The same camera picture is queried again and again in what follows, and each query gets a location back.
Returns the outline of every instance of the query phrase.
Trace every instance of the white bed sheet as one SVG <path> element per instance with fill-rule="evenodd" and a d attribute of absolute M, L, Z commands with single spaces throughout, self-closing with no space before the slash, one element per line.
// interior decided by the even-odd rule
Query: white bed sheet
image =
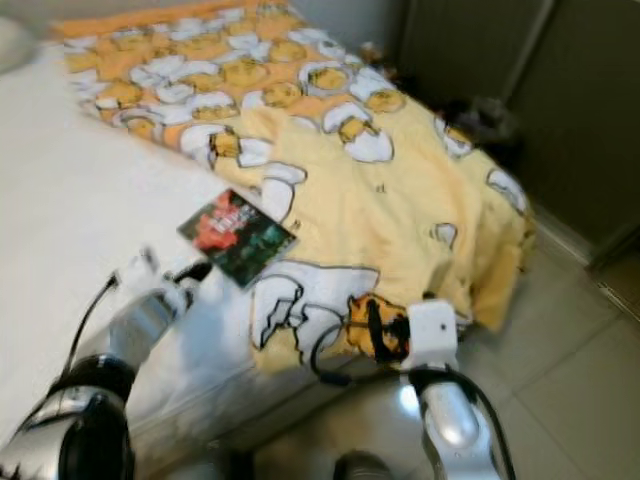
<path fill-rule="evenodd" d="M 175 229 L 226 185 L 178 154 L 83 116 L 53 45 L 0 76 L 0 125 L 4 443 L 59 373 L 107 275 L 144 244 L 165 267 L 197 258 Z M 269 377 L 252 368 L 248 296 L 223 280 L 207 278 L 199 303 L 140 372 L 128 411 L 143 457 L 179 439 L 225 433 L 312 381 L 308 372 Z"/>

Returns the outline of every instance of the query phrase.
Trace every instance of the yellow blanket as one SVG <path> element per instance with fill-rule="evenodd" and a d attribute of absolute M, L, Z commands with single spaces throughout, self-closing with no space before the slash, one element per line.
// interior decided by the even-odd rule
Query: yellow blanket
<path fill-rule="evenodd" d="M 425 294 L 502 324 L 533 242 L 520 186 L 284 2 L 224 1 L 58 27 L 83 108 L 260 194 L 299 242 L 251 293 L 257 364 L 307 362 L 334 325 Z M 404 352 L 392 335 L 392 353 Z M 374 355 L 348 328 L 327 352 Z"/>

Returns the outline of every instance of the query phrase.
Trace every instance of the orange blanket section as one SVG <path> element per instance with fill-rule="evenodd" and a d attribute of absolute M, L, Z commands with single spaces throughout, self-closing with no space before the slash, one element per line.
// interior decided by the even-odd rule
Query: orange blanket section
<path fill-rule="evenodd" d="M 54 32 L 63 38 L 103 35 L 125 28 L 144 27 L 156 23 L 174 22 L 181 18 L 198 17 L 211 19 L 216 12 L 226 8 L 257 8 L 265 3 L 261 0 L 218 0 L 175 7 L 153 8 L 137 12 L 123 13 L 112 17 L 69 20 L 54 25 Z M 287 5 L 287 0 L 269 0 L 269 5 Z"/>
<path fill-rule="evenodd" d="M 308 25 L 287 6 L 286 0 L 220 0 L 68 21 L 55 29 L 64 40 L 65 62 L 85 110 L 109 124 L 122 124 L 147 140 L 179 149 L 184 129 L 194 120 L 219 122 L 236 116 L 241 105 L 246 106 L 243 100 L 249 92 L 264 92 L 268 106 L 283 108 L 289 115 L 316 120 L 349 100 L 342 92 L 331 96 L 304 95 L 298 85 L 301 66 L 334 59 L 321 54 L 312 42 L 288 39 L 291 31 L 304 30 Z M 242 16 L 233 20 L 226 17 L 222 20 L 219 16 L 233 9 L 242 10 Z M 176 40 L 180 30 L 189 32 L 188 22 L 195 21 L 224 21 L 224 26 Z M 252 44 L 247 40 L 251 37 L 256 39 L 254 43 L 259 39 L 259 43 Z M 255 55 L 252 57 L 256 49 L 267 45 L 269 50 L 262 61 Z M 184 78 L 173 85 L 158 85 L 152 77 L 169 77 L 163 68 L 173 68 L 175 72 L 172 59 L 182 62 Z M 148 83 L 135 75 L 149 76 Z M 184 103 L 178 97 L 162 96 L 162 92 L 167 97 L 175 96 L 179 88 L 191 88 L 191 95 L 215 93 L 226 106 L 217 111 L 200 109 L 202 118 L 183 122 L 171 122 L 167 109 L 160 107 L 156 115 L 163 117 L 160 131 L 155 118 L 147 118 L 150 116 L 141 115 L 139 110 Z"/>

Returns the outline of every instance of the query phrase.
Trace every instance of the book cover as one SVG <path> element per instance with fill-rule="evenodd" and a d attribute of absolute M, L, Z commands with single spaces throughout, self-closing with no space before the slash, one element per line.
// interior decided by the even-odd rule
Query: book cover
<path fill-rule="evenodd" d="M 242 288 L 296 241 L 232 189 L 198 210 L 178 231 Z"/>

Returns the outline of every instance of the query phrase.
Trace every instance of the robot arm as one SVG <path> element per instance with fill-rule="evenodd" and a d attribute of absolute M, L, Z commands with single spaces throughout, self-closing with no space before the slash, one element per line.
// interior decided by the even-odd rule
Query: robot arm
<path fill-rule="evenodd" d="M 444 301 L 427 301 L 409 307 L 408 314 L 411 353 L 402 367 L 409 370 L 409 381 L 419 400 L 423 444 L 435 478 L 500 480 L 492 455 L 491 429 L 484 414 L 471 402 L 477 392 L 465 391 L 465 385 L 455 381 L 462 376 L 448 374 L 443 368 L 457 366 L 453 308 Z M 434 374 L 421 366 L 441 369 L 442 373 Z M 500 442 L 505 442 L 499 423 L 496 429 Z M 510 458 L 504 460 L 509 478 L 515 478 Z"/>
<path fill-rule="evenodd" d="M 0 451 L 0 478 L 133 478 L 125 417 L 133 382 L 154 345 L 193 301 L 183 280 L 201 281 L 210 270 L 196 264 L 175 277 L 163 276 L 150 252 L 143 252 L 112 277 L 133 300 L 77 345 L 77 352 L 72 349 L 61 377 Z"/>

